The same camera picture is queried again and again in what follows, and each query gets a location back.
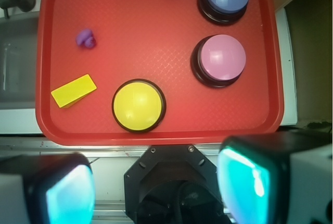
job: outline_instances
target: small purple object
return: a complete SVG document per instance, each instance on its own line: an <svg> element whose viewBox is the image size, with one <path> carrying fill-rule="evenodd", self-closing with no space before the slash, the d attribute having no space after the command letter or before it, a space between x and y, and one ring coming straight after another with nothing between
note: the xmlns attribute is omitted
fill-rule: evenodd
<svg viewBox="0 0 333 224"><path fill-rule="evenodd" d="M246 55L241 43L232 36L215 35L204 43L200 62L211 78L226 81L240 76Z"/></svg>
<svg viewBox="0 0 333 224"><path fill-rule="evenodd" d="M92 48L95 46L95 44L96 40L94 39L93 36L84 41L84 46L86 46L87 48Z"/></svg>
<svg viewBox="0 0 333 224"><path fill-rule="evenodd" d="M78 46L84 43L87 48L92 48L96 45L96 40L94 39L93 32L90 29L81 31L75 40Z"/></svg>

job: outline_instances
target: purple toy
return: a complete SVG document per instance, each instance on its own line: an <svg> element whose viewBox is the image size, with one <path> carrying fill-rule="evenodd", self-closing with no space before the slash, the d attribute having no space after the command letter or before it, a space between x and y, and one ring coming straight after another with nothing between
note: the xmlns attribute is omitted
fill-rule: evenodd
<svg viewBox="0 0 333 224"><path fill-rule="evenodd" d="M84 43L87 48L93 48L96 45L96 40L94 39L93 32L90 29L81 31L75 40L78 46Z"/></svg>

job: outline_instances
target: white surface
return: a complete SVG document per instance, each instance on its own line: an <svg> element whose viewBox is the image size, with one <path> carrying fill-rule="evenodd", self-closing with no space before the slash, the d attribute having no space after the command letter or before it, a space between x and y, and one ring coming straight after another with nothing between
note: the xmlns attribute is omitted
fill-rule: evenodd
<svg viewBox="0 0 333 224"><path fill-rule="evenodd" d="M329 224L326 207L332 200L332 144L298 152L290 158L290 202L287 224Z"/></svg>
<svg viewBox="0 0 333 224"><path fill-rule="evenodd" d="M40 10L41 0L36 0L33 11ZM9 15L21 14L17 9L10 9ZM296 85L294 82L294 69L292 50L287 18L284 9L276 13L276 24L281 52L281 65L283 75L283 88L285 97L285 112L281 125L294 125L297 123ZM37 125L34 109L0 110L0 134L42 133Z"/></svg>
<svg viewBox="0 0 333 224"><path fill-rule="evenodd" d="M297 99L295 73L290 41L289 27L285 9L276 14L277 33L280 45L283 93L285 100L285 112L281 125L295 125L297 123Z"/></svg>
<svg viewBox="0 0 333 224"><path fill-rule="evenodd" d="M29 224L20 175L0 173L0 223Z"/></svg>

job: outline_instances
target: yellow button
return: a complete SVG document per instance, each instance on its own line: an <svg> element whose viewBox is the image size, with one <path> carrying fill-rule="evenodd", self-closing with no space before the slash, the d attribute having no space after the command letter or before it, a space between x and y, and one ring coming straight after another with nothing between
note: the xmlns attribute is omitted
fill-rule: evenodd
<svg viewBox="0 0 333 224"><path fill-rule="evenodd" d="M129 131L150 131L164 117L162 91L147 80L129 81L117 90L112 102L116 121Z"/></svg>

